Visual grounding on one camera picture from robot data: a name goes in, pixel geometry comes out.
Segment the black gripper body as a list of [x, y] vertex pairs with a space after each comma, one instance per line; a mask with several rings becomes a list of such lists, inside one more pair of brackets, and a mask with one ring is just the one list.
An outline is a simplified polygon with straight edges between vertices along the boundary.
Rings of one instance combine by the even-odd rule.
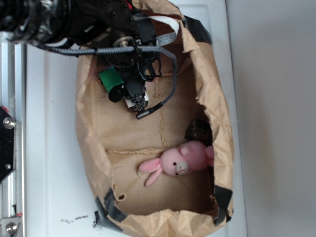
[[159, 60], [159, 53], [143, 53], [140, 48], [157, 45], [154, 25], [131, 1], [83, 0], [81, 12], [88, 23], [83, 46], [93, 49], [132, 46], [132, 53], [117, 53], [109, 58], [110, 62], [122, 71], [137, 71], [145, 81], [157, 76], [153, 62]]

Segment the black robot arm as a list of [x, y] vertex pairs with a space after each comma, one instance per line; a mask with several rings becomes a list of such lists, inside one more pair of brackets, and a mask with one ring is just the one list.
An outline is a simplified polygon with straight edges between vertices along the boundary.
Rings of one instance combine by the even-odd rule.
[[3, 0], [0, 30], [12, 43], [67, 56], [104, 55], [143, 80], [156, 77], [154, 24], [129, 0]]

